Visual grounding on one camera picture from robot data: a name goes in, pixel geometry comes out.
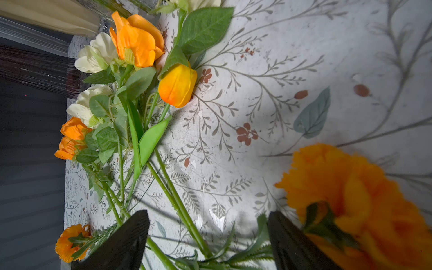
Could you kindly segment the orange yellow rose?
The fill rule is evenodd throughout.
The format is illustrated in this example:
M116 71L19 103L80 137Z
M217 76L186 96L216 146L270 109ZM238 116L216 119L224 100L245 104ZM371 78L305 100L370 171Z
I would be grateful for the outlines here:
M110 37L119 58L138 68L151 67L164 54L164 38L161 32L140 15L129 18L118 12L111 15L115 28L110 28Z

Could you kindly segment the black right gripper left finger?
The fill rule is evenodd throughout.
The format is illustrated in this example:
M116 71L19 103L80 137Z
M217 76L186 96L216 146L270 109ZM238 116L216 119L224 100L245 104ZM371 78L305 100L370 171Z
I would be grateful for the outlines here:
M139 270L150 228L146 210L139 210L82 263L72 270Z

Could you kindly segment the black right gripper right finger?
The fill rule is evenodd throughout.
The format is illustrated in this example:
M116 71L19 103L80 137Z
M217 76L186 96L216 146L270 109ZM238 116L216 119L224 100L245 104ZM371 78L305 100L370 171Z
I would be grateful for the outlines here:
M270 213L267 229L278 270L341 269L280 211Z

